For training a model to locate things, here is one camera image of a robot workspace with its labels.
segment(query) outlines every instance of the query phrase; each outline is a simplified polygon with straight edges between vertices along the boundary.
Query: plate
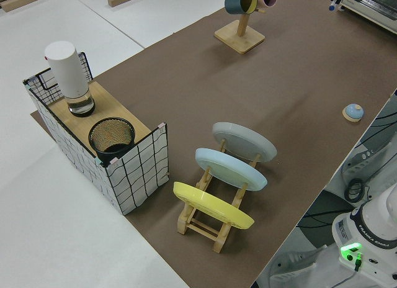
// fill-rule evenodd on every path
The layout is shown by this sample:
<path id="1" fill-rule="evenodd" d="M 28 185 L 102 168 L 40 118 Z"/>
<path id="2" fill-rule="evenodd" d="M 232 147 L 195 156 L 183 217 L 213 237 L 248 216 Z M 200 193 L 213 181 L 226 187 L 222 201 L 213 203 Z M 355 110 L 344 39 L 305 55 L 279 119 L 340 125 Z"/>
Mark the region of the plate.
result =
<path id="1" fill-rule="evenodd" d="M 248 184 L 247 191 L 260 191 L 267 185 L 266 178 L 258 170 L 226 153 L 198 148 L 195 157 L 202 169 L 210 167 L 212 176 L 234 187 Z"/>
<path id="2" fill-rule="evenodd" d="M 241 125 L 217 122 L 212 127 L 212 134 L 219 144 L 222 139 L 226 140 L 225 148 L 230 153 L 249 161 L 260 154 L 258 162 L 269 162 L 277 154 L 276 148 L 268 139 Z"/>
<path id="3" fill-rule="evenodd" d="M 248 229 L 254 223 L 249 215 L 231 204 L 187 184 L 174 182 L 174 194 L 199 211 L 236 228 Z"/>

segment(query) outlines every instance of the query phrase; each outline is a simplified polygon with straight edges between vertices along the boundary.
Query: brown mat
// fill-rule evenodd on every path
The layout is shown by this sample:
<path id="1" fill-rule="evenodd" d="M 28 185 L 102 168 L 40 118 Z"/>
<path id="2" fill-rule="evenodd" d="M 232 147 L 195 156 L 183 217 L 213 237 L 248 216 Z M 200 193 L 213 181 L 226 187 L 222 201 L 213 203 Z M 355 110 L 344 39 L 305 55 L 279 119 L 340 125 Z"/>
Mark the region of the brown mat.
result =
<path id="1" fill-rule="evenodd" d="M 250 287 L 397 86 L 397 37 L 328 5 L 279 0 L 251 15 L 266 39 L 246 55 L 213 36 L 238 19 L 222 9 L 95 78 L 150 129 L 168 123 L 170 181 L 127 219 L 192 288 Z M 342 116 L 352 102 L 365 110 L 357 124 Z M 204 236 L 177 233 L 183 203 L 172 184 L 199 180 L 195 150 L 217 148 L 212 125 L 222 121 L 279 153 L 257 166 L 268 186 L 241 204 L 256 222 L 232 229 L 216 254 Z M 208 192 L 231 201 L 235 190 L 214 179 Z"/>

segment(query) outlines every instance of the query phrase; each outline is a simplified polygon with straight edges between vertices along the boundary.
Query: small round object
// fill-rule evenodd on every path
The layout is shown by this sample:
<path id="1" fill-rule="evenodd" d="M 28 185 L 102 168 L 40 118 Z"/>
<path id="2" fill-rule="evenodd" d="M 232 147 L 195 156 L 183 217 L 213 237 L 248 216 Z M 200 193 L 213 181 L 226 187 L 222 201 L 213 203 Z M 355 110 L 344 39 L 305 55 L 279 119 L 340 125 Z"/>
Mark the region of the small round object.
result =
<path id="1" fill-rule="evenodd" d="M 358 104 L 350 104 L 343 109 L 342 114 L 348 121 L 358 122 L 363 117 L 364 110 Z"/>
<path id="2" fill-rule="evenodd" d="M 204 170 L 210 168 L 210 174 L 227 184 L 242 188 L 247 184 L 247 191 L 260 191 L 267 185 L 266 178 L 247 163 L 208 148 L 196 150 L 196 162 Z"/>

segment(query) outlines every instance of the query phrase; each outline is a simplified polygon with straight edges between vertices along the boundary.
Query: white cylindrical container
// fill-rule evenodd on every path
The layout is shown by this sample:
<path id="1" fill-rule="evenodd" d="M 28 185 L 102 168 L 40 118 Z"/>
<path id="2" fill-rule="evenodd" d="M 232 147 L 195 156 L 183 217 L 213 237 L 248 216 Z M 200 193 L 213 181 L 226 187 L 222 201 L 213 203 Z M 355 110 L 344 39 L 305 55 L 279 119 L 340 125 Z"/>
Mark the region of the white cylindrical container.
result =
<path id="1" fill-rule="evenodd" d="M 90 115 L 95 102 L 74 45 L 67 41 L 53 42 L 46 47 L 44 54 L 70 112 L 78 117 Z"/>

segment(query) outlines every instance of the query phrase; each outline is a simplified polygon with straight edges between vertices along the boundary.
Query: teal mug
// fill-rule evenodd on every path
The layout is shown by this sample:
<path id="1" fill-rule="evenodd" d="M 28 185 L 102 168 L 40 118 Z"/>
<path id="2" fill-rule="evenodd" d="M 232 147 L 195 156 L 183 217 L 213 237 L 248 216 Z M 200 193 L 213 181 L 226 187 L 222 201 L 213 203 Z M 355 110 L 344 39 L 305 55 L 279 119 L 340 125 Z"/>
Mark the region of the teal mug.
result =
<path id="1" fill-rule="evenodd" d="M 225 9 L 229 14 L 251 14 L 257 3 L 258 0 L 225 0 Z"/>

